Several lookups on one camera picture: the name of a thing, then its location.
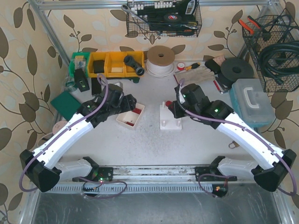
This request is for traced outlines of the white peg base plate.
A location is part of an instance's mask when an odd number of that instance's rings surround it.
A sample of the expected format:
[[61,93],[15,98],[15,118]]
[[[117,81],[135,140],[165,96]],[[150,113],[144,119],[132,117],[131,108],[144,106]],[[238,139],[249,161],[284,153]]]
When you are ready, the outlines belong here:
[[160,105],[160,129],[161,130],[181,130],[181,118],[175,119],[172,112],[167,107],[167,102],[163,101]]

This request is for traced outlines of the white tray of springs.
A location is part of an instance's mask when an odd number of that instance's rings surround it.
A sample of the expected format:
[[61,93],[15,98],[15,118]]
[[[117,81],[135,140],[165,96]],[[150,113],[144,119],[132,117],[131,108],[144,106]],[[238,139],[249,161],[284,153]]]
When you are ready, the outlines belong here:
[[141,120],[144,108],[144,105],[136,103],[135,109],[119,114],[116,121],[127,129],[135,130]]

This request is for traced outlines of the beige work glove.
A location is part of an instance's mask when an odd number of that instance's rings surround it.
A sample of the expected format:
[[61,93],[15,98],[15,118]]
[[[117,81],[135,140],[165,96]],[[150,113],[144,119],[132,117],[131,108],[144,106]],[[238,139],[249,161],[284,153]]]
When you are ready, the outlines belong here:
[[175,80],[182,86],[189,84],[200,85],[205,81],[214,81],[215,74],[206,66],[199,66],[185,72],[180,72],[174,75]]

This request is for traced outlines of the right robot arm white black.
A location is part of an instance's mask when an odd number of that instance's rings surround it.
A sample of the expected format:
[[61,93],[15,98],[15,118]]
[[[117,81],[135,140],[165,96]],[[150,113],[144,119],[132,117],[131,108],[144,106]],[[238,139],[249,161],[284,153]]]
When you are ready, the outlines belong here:
[[225,156],[215,159],[218,178],[254,180],[264,190],[297,194],[297,183],[291,167],[296,153],[284,150],[263,138],[221,100],[210,101],[199,85],[178,84],[176,99],[168,105],[175,118],[190,117],[219,131],[249,153],[253,160],[233,160]]

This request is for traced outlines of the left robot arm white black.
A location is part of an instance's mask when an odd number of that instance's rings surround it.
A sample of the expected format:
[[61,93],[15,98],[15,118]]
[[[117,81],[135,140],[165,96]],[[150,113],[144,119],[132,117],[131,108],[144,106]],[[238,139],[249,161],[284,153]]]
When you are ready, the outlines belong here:
[[137,100],[133,95],[125,95],[115,84],[106,84],[103,92],[93,100],[81,104],[69,122],[46,143],[34,151],[24,150],[20,154],[23,172],[19,187],[27,176],[35,188],[41,192],[52,189],[59,181],[78,178],[85,182],[103,183],[106,179],[99,172],[99,165],[89,156],[77,161],[61,163],[59,160],[82,136],[105,122],[108,117],[135,109]]

